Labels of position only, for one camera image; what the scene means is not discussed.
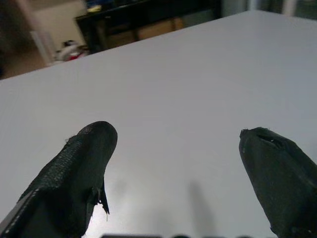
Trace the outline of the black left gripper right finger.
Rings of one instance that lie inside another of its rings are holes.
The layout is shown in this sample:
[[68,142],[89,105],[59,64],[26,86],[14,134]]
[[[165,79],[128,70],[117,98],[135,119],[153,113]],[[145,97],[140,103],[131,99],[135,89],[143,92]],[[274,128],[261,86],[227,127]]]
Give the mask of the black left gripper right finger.
[[317,164],[267,128],[244,129],[239,152],[255,195],[278,238],[317,238]]

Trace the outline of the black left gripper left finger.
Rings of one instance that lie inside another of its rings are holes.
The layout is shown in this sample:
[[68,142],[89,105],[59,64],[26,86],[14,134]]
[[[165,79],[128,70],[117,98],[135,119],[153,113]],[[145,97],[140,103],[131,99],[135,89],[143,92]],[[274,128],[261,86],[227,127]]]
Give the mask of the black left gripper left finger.
[[106,121],[70,137],[0,222],[0,238],[82,238],[96,205],[109,213],[104,176],[116,144]]

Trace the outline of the white and red object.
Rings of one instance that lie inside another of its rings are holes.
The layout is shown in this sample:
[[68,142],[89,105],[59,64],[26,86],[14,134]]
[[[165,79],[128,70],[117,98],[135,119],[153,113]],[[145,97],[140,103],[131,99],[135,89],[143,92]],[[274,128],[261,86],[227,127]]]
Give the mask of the white and red object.
[[56,51],[56,61],[70,61],[89,55],[89,49],[86,45],[80,45],[74,40],[62,42],[60,50]]

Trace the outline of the black shelf unit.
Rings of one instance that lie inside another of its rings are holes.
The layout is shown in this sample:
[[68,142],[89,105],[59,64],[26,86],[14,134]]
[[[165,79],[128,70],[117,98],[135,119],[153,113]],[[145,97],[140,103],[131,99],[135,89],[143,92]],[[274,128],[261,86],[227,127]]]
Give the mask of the black shelf unit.
[[91,53],[108,50],[109,38],[131,32],[139,41],[138,30],[163,20],[210,10],[214,19],[222,17],[222,0],[110,0],[101,10],[79,14],[74,20]]

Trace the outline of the cardboard box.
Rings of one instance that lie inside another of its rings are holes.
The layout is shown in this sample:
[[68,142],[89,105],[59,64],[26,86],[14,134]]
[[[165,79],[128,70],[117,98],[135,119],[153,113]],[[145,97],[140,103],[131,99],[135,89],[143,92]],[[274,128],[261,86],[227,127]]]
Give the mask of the cardboard box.
[[184,28],[183,20],[176,17],[143,26],[137,30],[137,34],[140,40],[144,40],[182,28]]

